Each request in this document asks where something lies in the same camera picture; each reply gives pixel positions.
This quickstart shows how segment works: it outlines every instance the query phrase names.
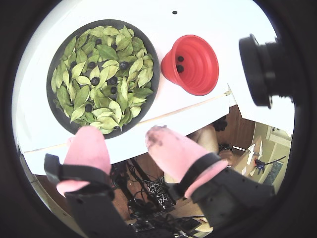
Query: round tray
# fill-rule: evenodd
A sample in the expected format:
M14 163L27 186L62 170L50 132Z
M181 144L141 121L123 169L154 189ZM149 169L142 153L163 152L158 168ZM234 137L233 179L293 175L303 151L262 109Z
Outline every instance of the round tray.
M139 115L137 117L133 118L129 124L124 125L122 127L122 131L120 129L116 129L113 132L111 132L110 134L104 135L105 139L110 139L110 138L119 136L119 135L127 132L132 127L134 127L145 116L145 114L150 109L150 107L154 101L154 98L156 96L156 93L158 91L158 88L159 88L159 59L158 59L157 53L154 49L154 46L152 45L152 43L150 42L148 37L141 30L139 30L138 28L136 28L135 26L133 26L127 22L109 19L109 20L99 20L99 21L94 21L94 22L88 23L87 25L84 25L84 26L80 27L79 29L77 29L76 31L74 31L60 45L60 47L58 48L58 50L56 51L56 53L52 59L52 62L50 64L49 71L48 71L48 76L47 76L47 97L48 97L48 102L49 102L51 111L52 111L53 115L55 116L56 120L66 130L68 130L72 134L76 134L78 129L81 127L81 125L74 123L74 122L70 123L70 118L68 118L64 114L64 112L62 112L61 109L57 108L56 104L53 101L54 99L56 99L56 94L54 94L54 92L52 91L52 88L51 88L51 79L52 79L53 71L58 66L59 59L63 56L65 47L67 46L67 44L70 42L70 40L74 36L76 36L76 35L80 36L82 33L84 33L88 29L95 28L97 26L105 26L105 25L106 26L113 26L117 29L122 29L123 26L126 25L127 28L130 28L134 31L134 36L139 37L143 41L144 46L147 49L147 52L149 54L151 54L153 57L153 77L151 79L151 90L154 93L147 96L147 102L142 105L142 109L141 109L141 112L139 113Z

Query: white table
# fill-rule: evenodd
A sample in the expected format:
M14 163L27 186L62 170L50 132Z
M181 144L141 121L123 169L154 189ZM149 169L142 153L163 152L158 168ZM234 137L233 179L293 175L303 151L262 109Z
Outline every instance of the white table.
M58 155L63 163L67 147L25 153L39 148L65 143L73 135L65 130L51 113L46 97L46 77L56 50L64 39L79 27L100 19L118 19L142 30L153 43L159 61L181 36L195 34L204 38L214 49L219 62L219 79L215 89L205 96L193 96L160 75L157 97L143 120L175 111L213 98L228 91L228 81L244 75L236 74L239 56L238 40L248 36L248 24L240 25L239 16L259 12L255 3L227 0L123 0L122 5L109 0L64 0L52 10L30 40L20 63L13 94L13 129L26 162L34 174L44 175L44 155ZM266 21L264 31L272 34ZM164 124L184 135L212 123L229 113L229 97L223 97L203 106L136 126L118 137L106 140L111 163L117 163L145 153L145 133L155 124Z

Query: black hole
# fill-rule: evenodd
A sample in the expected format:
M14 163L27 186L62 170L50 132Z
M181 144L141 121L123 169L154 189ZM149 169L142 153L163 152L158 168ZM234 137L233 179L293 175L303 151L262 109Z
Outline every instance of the black hole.
M79 204L83 204L84 202L83 202L83 200L81 200L81 199L79 199L79 198L77 198L77 200L76 200Z

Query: red silicone funnel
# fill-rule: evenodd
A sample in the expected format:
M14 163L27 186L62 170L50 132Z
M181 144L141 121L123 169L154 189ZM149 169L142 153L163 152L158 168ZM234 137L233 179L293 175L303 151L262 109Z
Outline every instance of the red silicone funnel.
M176 65L184 71L178 73ZM206 95L217 84L219 66L211 46L202 38L186 35L179 38L161 63L162 73L169 81L193 95Z

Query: wooden stick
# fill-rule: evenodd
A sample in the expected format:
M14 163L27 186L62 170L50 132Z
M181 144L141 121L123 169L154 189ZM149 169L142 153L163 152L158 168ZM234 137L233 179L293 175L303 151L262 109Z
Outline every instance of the wooden stick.
M222 98L222 97L227 97L231 94L230 91L227 91L219 96L216 96L216 97L213 97L213 98L209 98L203 102L200 102L200 103L196 103L194 105L191 105L191 106L187 106L187 107L184 107L184 108L181 108L181 109L178 109L178 110L175 110L173 112L170 112L170 113L166 113L164 115L161 115L161 116L158 116L156 118L152 118L152 119L148 119L148 120L144 120L144 121L141 121L139 122L137 125L142 125L142 124L145 124L145 123L148 123L148 122L152 122L152 121L155 121L155 120L158 120L158 119L162 119L162 118L165 118L165 117L169 117L171 115L174 115L174 114L177 114L177 113L181 113L183 111L186 111L186 110L189 110L189 109L192 109L192 108L195 108L195 107L199 107L203 104L206 104L206 103L209 103L211 101L214 101L214 100L217 100L219 98ZM55 148L60 148L60 147L64 147L66 146L67 143L63 143L63 144L59 144L59 145L53 145L53 146L49 146L49 147L45 147L45 148L40 148L40 149L36 149L36 150L30 150L30 151L25 151L24 154L26 153L34 153L34 152L38 152L38 151L43 151L43 150L48 150L48 149L55 149Z

